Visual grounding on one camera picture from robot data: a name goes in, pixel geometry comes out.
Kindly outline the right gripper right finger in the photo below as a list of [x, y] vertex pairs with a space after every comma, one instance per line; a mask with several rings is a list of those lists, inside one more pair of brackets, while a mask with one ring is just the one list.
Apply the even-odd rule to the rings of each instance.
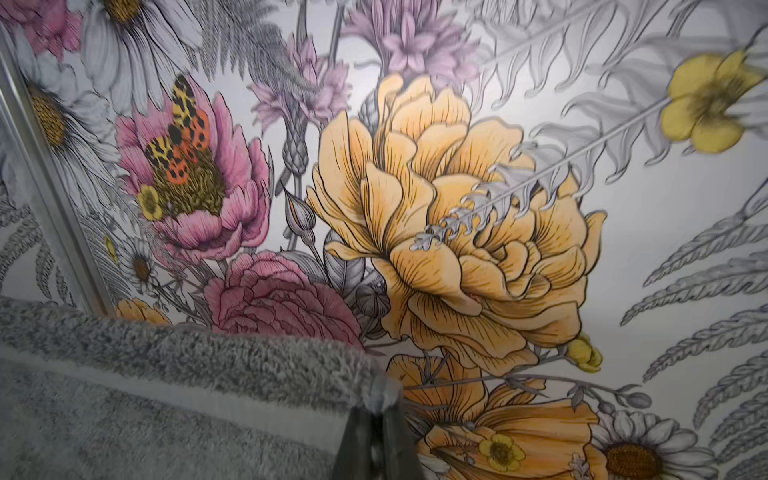
[[379, 416], [377, 441], [380, 450], [381, 478], [417, 480], [423, 471], [414, 440], [400, 401], [388, 401]]

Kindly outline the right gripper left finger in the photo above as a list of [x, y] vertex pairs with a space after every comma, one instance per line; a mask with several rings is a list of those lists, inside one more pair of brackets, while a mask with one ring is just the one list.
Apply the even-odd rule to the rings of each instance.
[[337, 452], [332, 480], [372, 479], [373, 415], [362, 407], [351, 410]]

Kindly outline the grey terry towel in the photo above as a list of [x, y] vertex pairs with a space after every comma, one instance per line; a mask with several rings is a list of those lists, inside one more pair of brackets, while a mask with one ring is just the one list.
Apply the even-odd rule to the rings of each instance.
[[331, 479], [351, 410], [402, 388], [334, 340], [1, 302], [5, 479]]

